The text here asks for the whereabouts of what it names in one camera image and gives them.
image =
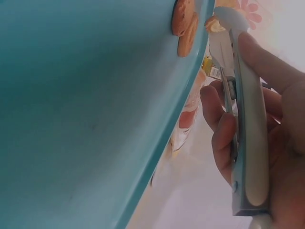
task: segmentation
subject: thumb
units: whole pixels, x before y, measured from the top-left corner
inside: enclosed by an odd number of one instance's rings
[[[283,94],[291,85],[304,80],[302,72],[263,49],[246,32],[239,35],[238,48],[246,64],[279,94]]]

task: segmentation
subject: pink flower decoration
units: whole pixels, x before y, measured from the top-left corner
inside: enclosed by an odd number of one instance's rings
[[[236,7],[235,9],[239,12],[241,12],[246,19],[248,20],[250,24],[250,28],[252,30],[256,29],[256,23],[261,23],[262,22],[262,16],[254,13],[258,10],[258,5],[254,3],[248,4],[248,0],[241,0],[241,5],[239,4],[239,1],[236,0]]]

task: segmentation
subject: teal plastic surface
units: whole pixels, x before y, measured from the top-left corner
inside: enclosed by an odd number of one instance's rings
[[[174,0],[0,2],[0,228],[123,229],[207,43],[187,58]]]

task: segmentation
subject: metal tool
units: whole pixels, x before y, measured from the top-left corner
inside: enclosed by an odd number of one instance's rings
[[[251,229],[269,229],[272,221],[268,215],[269,163],[263,92],[260,78],[242,60],[237,43],[249,24],[232,8],[216,7],[214,12],[226,31],[210,34],[210,53],[221,72],[226,110],[233,113],[235,99],[238,108],[238,135],[232,142],[233,214],[253,216]]]

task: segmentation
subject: hand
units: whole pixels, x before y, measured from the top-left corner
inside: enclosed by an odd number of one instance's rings
[[[305,228],[305,74],[262,49],[247,33],[239,36],[242,58],[277,93],[263,88],[267,112],[270,211],[275,228]],[[236,132],[225,113],[221,82],[201,89],[203,115],[214,131],[216,165],[231,183],[230,142]]]

